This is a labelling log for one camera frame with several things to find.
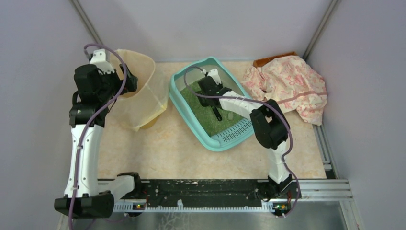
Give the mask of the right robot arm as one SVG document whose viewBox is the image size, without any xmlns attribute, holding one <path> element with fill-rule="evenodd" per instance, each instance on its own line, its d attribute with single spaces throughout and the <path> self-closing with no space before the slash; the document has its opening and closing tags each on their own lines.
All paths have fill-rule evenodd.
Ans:
<svg viewBox="0 0 406 230">
<path fill-rule="evenodd" d="M 275 100 L 260 102 L 240 95 L 222 85 L 220 80 L 206 76 L 198 81 L 198 98 L 203 106 L 222 109 L 250 120 L 256 140 L 270 151 L 269 185 L 265 189 L 267 198 L 276 198 L 286 193 L 293 180 L 286 167 L 286 155 L 291 151 L 290 126 Z"/>
</svg>

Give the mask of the black litter scoop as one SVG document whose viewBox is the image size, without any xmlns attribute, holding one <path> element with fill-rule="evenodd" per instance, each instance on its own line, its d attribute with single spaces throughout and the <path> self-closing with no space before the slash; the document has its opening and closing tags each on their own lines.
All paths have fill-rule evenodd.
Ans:
<svg viewBox="0 0 406 230">
<path fill-rule="evenodd" d="M 217 109 L 217 105 L 216 105 L 215 99 L 211 99 L 211 98 L 206 98 L 206 97 L 200 97 L 200 96 L 198 96 L 198 100 L 199 100 L 199 103 L 200 103 L 200 105 L 201 105 L 202 107 L 210 107 L 210 108 L 211 108 L 212 112 L 214 113 L 214 115 L 215 115 L 215 117 L 216 117 L 216 119 L 217 119 L 218 121 L 222 121 L 222 120 L 223 120 L 223 118 L 222 118 L 220 112 L 219 112 L 218 109 Z"/>
</svg>

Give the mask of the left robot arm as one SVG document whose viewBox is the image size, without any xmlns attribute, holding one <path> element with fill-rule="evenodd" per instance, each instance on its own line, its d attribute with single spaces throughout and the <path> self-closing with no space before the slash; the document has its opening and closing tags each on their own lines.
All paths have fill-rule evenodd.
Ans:
<svg viewBox="0 0 406 230">
<path fill-rule="evenodd" d="M 111 188 L 99 190 L 97 165 L 99 146 L 110 112 L 117 95 L 137 90 L 137 77 L 126 65 L 117 71 L 102 71 L 94 64 L 79 66 L 74 71 L 77 90 L 72 95 L 69 125 L 72 134 L 72 158 L 68 184 L 62 198 L 54 200 L 54 209 L 73 219 L 108 218 L 114 204 L 128 193 L 134 193 L 140 181 L 135 172 L 121 173 Z"/>
</svg>

